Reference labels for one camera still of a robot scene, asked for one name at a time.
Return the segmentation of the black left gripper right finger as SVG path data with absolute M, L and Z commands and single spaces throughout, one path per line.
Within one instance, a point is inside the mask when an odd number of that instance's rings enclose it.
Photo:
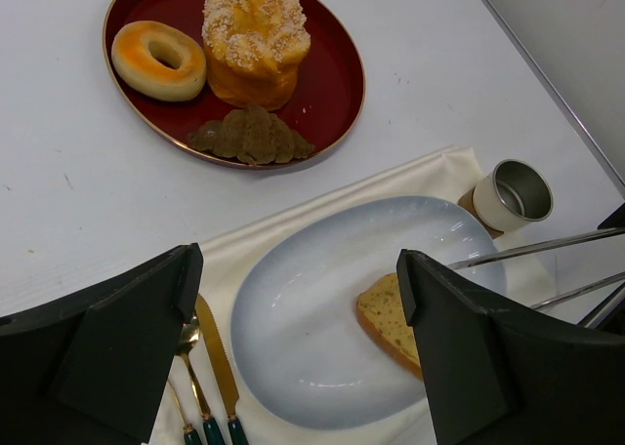
M 620 444 L 624 339 L 404 250 L 396 272 L 440 444 Z

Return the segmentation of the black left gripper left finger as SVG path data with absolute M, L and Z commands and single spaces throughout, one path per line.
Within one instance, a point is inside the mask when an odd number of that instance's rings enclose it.
M 181 245 L 2 316 L 2 443 L 147 443 L 202 266 Z

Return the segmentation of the bread slice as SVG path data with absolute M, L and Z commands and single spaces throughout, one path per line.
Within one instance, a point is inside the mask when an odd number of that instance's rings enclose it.
M 414 332 L 406 324 L 398 278 L 389 273 L 359 294 L 356 319 L 365 334 L 393 361 L 423 379 Z

